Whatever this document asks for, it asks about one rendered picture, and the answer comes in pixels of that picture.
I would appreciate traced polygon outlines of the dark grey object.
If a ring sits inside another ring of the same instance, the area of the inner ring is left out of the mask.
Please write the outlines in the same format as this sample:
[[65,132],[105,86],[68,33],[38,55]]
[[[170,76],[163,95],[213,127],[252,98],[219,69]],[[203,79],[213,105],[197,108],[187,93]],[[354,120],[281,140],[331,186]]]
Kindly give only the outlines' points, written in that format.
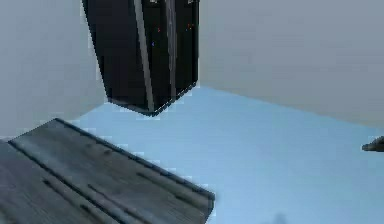
[[371,143],[362,146],[364,151],[384,152],[384,136],[378,137]]

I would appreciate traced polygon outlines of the black fridge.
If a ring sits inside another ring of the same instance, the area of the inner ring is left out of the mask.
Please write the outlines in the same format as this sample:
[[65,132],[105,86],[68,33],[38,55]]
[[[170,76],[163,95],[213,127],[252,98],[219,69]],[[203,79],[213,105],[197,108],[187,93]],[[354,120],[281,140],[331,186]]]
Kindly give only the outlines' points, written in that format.
[[155,116],[198,81],[200,0],[82,0],[109,102]]

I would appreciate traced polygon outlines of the grey wooden cupboard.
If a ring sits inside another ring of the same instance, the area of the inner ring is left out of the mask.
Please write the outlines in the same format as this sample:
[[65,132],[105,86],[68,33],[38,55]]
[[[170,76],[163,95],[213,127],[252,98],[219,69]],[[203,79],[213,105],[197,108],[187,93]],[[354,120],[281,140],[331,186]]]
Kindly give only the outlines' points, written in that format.
[[64,120],[7,144],[120,224],[206,224],[215,195]]

